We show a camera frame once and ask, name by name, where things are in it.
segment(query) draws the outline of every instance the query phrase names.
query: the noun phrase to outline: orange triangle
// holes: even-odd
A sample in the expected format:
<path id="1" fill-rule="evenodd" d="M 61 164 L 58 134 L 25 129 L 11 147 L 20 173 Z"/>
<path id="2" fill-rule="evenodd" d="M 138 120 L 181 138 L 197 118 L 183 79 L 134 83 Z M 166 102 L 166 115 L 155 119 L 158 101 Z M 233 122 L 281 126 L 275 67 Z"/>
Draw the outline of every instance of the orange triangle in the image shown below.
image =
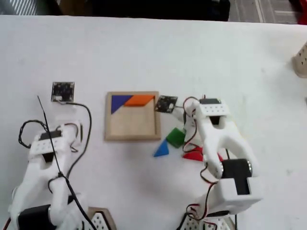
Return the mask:
<path id="1" fill-rule="evenodd" d="M 125 106 L 145 106 L 151 99 L 154 98 L 154 95 L 133 95 L 127 102 Z"/>

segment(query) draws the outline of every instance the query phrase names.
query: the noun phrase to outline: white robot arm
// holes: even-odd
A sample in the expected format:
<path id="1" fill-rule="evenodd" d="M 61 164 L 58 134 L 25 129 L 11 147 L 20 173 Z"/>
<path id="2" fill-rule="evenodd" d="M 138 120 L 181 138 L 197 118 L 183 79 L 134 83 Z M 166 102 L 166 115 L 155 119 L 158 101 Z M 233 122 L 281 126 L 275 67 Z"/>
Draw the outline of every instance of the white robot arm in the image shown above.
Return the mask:
<path id="1" fill-rule="evenodd" d="M 194 100 L 185 108 L 186 139 L 195 129 L 194 147 L 202 147 L 203 160 L 217 184 L 196 200 L 194 216 L 220 218 L 248 209 L 263 198 L 260 170 L 249 144 L 239 133 L 227 105 L 217 99 Z M 237 159 L 220 161 L 217 152 L 228 149 Z"/>
<path id="2" fill-rule="evenodd" d="M 64 175 L 71 166 L 71 146 L 80 143 L 80 132 L 76 130 L 81 130 L 80 123 L 73 124 L 62 124 L 50 130 L 59 167 Z M 75 229 L 82 214 L 71 200 L 65 179 L 57 178 L 59 171 L 47 132 L 40 132 L 35 137 L 28 160 L 23 182 L 15 190 L 9 208 L 14 229 Z M 39 202 L 40 196 L 44 196 L 43 202 Z M 85 197 L 81 194 L 77 194 L 77 197 L 87 211 Z"/>

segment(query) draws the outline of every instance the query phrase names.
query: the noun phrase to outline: green square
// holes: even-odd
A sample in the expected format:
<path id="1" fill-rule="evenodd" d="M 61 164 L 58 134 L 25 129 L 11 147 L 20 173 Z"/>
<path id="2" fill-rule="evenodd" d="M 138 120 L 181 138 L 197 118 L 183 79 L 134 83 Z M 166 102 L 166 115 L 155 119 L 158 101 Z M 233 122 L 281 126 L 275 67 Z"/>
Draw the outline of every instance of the green square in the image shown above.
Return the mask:
<path id="1" fill-rule="evenodd" d="M 186 135 L 178 128 L 174 128 L 166 137 L 168 143 L 175 148 L 180 148 L 184 144 L 184 137 Z"/>

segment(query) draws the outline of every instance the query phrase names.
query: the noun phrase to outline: blue piece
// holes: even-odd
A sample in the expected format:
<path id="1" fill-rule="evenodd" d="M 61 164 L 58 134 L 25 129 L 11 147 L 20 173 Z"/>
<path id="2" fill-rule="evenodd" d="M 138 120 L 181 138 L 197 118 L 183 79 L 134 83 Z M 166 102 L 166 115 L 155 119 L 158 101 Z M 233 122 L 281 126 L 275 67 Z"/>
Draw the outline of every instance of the blue piece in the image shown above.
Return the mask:
<path id="1" fill-rule="evenodd" d="M 167 146 L 167 141 L 166 139 L 161 143 L 161 145 L 159 146 L 159 148 L 157 149 L 157 151 L 155 152 L 155 154 L 153 155 L 154 157 L 160 157 L 160 156 L 164 156 L 164 155 L 168 155 L 169 154 L 169 150 L 168 150 L 168 146 Z"/>
<path id="2" fill-rule="evenodd" d="M 123 106 L 132 95 L 112 95 L 111 114 Z"/>

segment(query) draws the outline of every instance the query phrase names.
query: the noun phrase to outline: floor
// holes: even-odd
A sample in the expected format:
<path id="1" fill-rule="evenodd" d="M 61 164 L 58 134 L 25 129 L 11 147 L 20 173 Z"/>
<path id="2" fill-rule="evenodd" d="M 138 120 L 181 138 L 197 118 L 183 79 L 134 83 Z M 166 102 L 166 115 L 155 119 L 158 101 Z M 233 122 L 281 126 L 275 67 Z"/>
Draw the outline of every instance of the floor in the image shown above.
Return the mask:
<path id="1" fill-rule="evenodd" d="M 289 0 L 230 0 L 230 22 L 297 24 L 301 13 Z"/>

